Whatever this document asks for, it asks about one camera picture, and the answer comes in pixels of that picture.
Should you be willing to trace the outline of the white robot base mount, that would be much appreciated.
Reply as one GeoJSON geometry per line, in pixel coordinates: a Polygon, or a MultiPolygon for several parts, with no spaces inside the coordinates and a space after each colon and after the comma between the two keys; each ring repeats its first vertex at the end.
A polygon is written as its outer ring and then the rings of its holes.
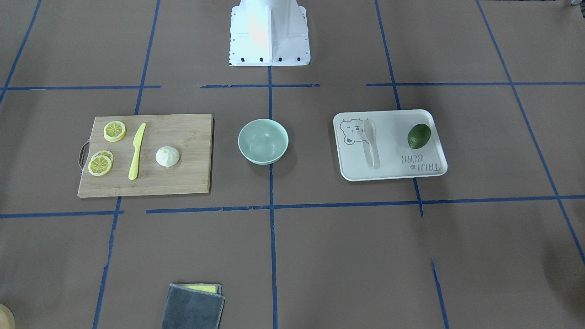
{"type": "Polygon", "coordinates": [[[311,62],[307,11],[296,0],[241,0],[230,18],[230,66],[311,62]]]}

